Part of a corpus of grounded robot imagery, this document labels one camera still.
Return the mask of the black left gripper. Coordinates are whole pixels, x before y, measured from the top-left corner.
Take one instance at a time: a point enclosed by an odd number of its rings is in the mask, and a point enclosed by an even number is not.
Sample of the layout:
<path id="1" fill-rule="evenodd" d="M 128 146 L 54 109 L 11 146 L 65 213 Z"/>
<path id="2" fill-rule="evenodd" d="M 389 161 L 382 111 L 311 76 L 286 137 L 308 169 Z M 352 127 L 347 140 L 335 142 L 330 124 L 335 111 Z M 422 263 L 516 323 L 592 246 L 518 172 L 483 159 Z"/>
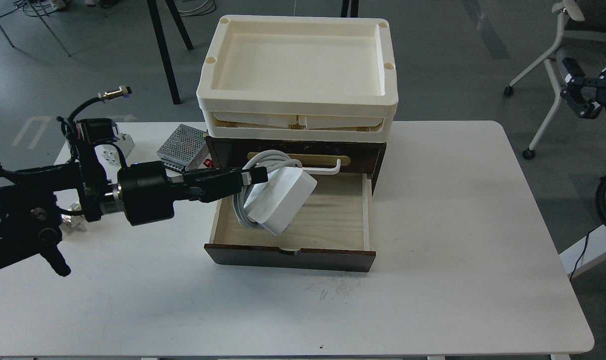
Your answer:
<path id="1" fill-rule="evenodd" d="M 211 203 L 268 181 L 264 166 L 201 168 L 168 177 L 161 161 L 138 162 L 117 173 L 124 214 L 132 226 L 174 217 L 175 201 Z"/>

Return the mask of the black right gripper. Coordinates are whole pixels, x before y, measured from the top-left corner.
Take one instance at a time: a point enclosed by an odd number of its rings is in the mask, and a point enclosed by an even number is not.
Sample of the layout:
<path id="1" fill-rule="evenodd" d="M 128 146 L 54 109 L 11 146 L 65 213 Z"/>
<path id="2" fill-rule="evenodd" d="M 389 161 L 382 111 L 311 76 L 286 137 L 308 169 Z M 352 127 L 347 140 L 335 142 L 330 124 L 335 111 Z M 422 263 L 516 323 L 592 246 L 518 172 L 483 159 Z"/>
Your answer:
<path id="1" fill-rule="evenodd" d="M 601 105 L 595 100 L 596 96 L 586 98 L 581 91 L 584 88 L 606 89 L 605 76 L 586 77 L 578 62 L 573 58 L 564 57 L 561 63 L 567 71 L 566 89 L 561 92 L 561 97 L 579 118 L 595 119 L 600 114 Z"/>

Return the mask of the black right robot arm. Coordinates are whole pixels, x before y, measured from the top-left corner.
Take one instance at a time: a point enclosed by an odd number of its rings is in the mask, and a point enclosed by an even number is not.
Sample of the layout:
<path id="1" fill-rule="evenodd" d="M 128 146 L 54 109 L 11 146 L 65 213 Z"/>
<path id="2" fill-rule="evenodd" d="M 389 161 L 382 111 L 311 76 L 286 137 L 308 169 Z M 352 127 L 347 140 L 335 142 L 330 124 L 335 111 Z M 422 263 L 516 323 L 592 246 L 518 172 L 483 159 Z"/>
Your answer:
<path id="1" fill-rule="evenodd" d="M 598 77 L 586 77 L 578 62 L 564 57 L 561 63 L 567 71 L 566 88 L 561 91 L 561 98 L 581 119 L 594 119 L 602 109 L 606 112 L 606 67 Z M 595 192 L 595 206 L 601 223 L 606 228 L 606 174 L 599 180 Z"/>

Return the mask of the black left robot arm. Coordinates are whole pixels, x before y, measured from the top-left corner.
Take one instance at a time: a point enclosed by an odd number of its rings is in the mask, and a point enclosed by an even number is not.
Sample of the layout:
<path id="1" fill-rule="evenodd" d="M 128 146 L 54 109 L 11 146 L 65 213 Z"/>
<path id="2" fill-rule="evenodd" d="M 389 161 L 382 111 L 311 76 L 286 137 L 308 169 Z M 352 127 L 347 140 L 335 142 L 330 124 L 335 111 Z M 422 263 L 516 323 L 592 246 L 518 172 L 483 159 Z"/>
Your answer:
<path id="1" fill-rule="evenodd" d="M 110 118 L 77 120 L 92 104 L 128 97 L 128 86 L 100 93 L 58 117 L 70 148 L 63 164 L 10 171 L 0 164 L 0 178 L 12 184 L 0 187 L 0 269 L 31 256 L 42 256 L 59 276 L 71 269 L 58 249 L 63 215 L 83 215 L 90 223 L 123 212 L 132 226 L 173 218 L 175 201 L 211 203 L 268 181 L 266 167 L 248 170 L 202 168 L 168 177 L 161 161 L 127 165 L 118 151 L 120 170 L 111 183 L 95 148 L 114 145 L 117 125 Z"/>

